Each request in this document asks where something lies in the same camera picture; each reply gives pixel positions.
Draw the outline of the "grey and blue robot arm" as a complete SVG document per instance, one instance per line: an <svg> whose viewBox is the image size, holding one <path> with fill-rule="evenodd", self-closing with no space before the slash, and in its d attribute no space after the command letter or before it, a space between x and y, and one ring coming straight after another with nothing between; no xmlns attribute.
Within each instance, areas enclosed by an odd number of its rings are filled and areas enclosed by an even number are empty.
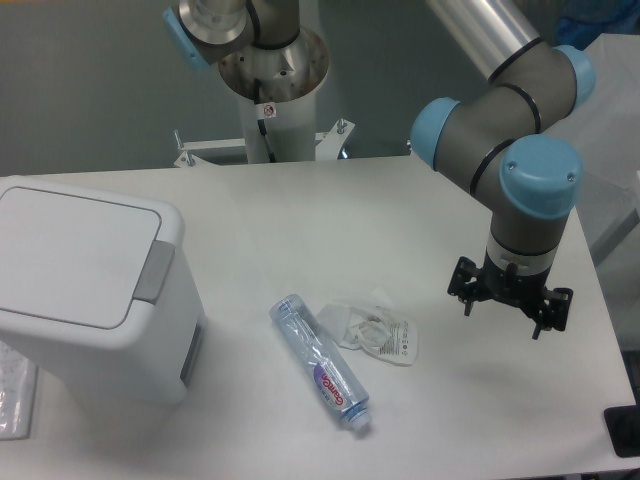
<svg viewBox="0 0 640 480"><path fill-rule="evenodd" d="M537 332L566 327L573 293L546 281L582 182L579 153L546 130L591 95L588 55L551 47L510 1L434 1L431 10L487 79L464 105L431 101L411 150L491 211L484 261L456 264L448 287L466 307L493 300L520 309ZM243 110L252 163L317 158L315 117L303 113L328 73L322 40L295 1L181 1L167 30L188 64L216 66Z"/></svg>

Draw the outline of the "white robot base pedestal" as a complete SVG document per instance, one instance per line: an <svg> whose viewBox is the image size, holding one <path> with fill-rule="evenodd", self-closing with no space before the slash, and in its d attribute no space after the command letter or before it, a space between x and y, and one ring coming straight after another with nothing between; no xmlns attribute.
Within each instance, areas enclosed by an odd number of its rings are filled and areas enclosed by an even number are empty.
<svg viewBox="0 0 640 480"><path fill-rule="evenodd" d="M217 63L221 79L237 101L243 137L184 142L175 133L180 167L206 159L226 162L243 154L247 162L283 163L346 159L345 143L355 124L340 118L325 132L316 130L316 100L329 72L322 39L302 27L280 49L253 45Z"/></svg>

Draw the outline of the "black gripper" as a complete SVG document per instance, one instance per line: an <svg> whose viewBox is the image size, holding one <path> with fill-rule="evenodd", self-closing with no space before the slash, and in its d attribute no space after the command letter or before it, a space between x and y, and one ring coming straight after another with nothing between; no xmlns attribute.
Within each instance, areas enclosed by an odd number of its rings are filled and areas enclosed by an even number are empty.
<svg viewBox="0 0 640 480"><path fill-rule="evenodd" d="M470 316L474 304L480 301L480 286L487 299L509 306L536 306L532 317L535 322L532 339L538 340L543 331L566 330L573 300L570 288L546 289L549 273L547 254L519 255L499 245L488 245L481 270L467 257L458 259L447 294L464 305L466 317Z"/></svg>

